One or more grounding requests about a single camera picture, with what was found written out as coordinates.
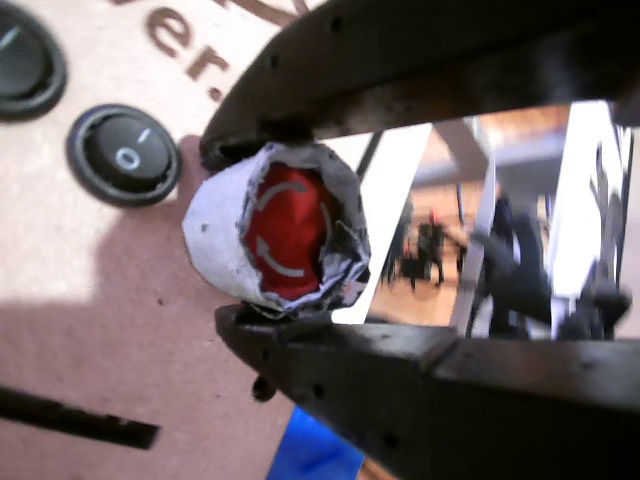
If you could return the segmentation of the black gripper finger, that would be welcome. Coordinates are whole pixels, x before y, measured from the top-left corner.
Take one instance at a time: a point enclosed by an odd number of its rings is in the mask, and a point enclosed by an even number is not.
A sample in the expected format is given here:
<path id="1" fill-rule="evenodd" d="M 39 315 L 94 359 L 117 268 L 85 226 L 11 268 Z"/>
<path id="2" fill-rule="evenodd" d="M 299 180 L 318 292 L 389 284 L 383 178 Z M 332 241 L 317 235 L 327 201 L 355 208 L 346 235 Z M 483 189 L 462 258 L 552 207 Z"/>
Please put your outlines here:
<path id="1" fill-rule="evenodd" d="M 329 1 L 278 33 L 200 140 L 209 168 L 298 143 L 583 100 L 639 123 L 635 1 Z"/>
<path id="2" fill-rule="evenodd" d="M 446 327 L 271 322 L 218 335 L 262 377 L 401 479 L 635 479 L 639 345 L 464 338 Z"/>

